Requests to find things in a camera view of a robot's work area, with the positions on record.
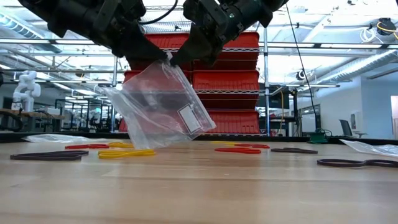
red scissors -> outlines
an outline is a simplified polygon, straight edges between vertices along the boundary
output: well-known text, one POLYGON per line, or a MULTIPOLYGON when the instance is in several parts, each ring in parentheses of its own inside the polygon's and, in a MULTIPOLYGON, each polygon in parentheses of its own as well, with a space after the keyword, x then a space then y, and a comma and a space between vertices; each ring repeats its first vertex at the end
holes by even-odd
POLYGON ((259 149, 269 149, 270 147, 267 145, 263 144, 235 144, 235 146, 239 147, 253 147, 253 148, 259 148, 259 149))
POLYGON ((65 149, 109 149, 107 144, 86 144, 76 146, 65 146, 65 149))
POLYGON ((243 154, 261 154, 259 149, 248 149, 248 148, 218 148, 215 149, 216 152, 235 152, 243 154))

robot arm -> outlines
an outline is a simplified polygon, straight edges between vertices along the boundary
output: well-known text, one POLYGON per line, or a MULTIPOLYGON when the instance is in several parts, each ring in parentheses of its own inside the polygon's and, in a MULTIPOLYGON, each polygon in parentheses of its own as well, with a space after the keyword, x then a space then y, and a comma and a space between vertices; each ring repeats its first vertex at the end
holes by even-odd
MULTIPOLYGON (((142 0, 18 0, 47 21, 60 37, 67 30, 112 49, 128 60, 166 59, 167 55, 144 37, 139 19, 142 0)), ((193 21, 189 39, 170 61, 181 65, 194 59, 212 64, 224 44, 260 21, 267 27, 272 12, 288 0, 186 0, 183 13, 193 21)))

black scissors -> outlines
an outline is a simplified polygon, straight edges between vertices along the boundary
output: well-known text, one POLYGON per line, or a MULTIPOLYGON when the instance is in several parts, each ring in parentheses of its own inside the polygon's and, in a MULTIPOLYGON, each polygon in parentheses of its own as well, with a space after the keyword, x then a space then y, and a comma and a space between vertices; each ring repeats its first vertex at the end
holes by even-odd
POLYGON ((395 167, 398 168, 397 161, 389 161, 384 159, 370 159, 366 161, 354 161, 347 159, 320 159, 317 161, 318 165, 332 166, 332 167, 364 167, 364 166, 379 166, 379 167, 395 167))
POLYGON ((318 151, 308 150, 308 149, 299 149, 299 148, 290 148, 290 147, 285 147, 283 149, 271 149, 271 152, 293 152, 293 153, 302 153, 302 154, 318 154, 318 151))
POLYGON ((82 156, 88 155, 88 151, 58 151, 58 152, 37 152, 11 155, 12 160, 25 161, 77 161, 82 156))

white humanoid robot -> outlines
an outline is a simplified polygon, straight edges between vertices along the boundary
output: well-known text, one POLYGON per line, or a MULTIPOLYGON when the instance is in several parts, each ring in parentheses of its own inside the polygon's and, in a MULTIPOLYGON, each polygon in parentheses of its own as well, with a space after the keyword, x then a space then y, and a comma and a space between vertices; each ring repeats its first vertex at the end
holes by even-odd
POLYGON ((13 110, 20 110, 22 108, 26 112, 33 111, 34 97, 39 97, 42 92, 40 85, 35 83, 36 75, 35 71, 24 71, 19 76, 18 86, 12 96, 13 110))

ceiling duct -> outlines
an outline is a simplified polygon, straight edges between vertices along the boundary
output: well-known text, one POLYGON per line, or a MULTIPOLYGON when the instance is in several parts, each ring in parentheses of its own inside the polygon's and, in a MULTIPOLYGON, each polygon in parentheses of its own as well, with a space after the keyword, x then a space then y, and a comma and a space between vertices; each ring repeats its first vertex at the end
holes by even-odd
POLYGON ((329 75, 325 75, 319 81, 317 81, 316 84, 349 80, 375 68, 387 65, 397 57, 398 50, 389 50, 368 58, 359 58, 347 63, 342 67, 334 69, 329 73, 329 75))
MULTIPOLYGON (((6 14, 6 10, 3 7, 0 7, 0 25, 24 36, 27 39, 43 39, 38 32, 33 30, 33 28, 25 25, 24 21, 6 14)), ((54 53, 62 52, 61 49, 50 44, 38 44, 35 47, 39 50, 51 51, 54 53)))

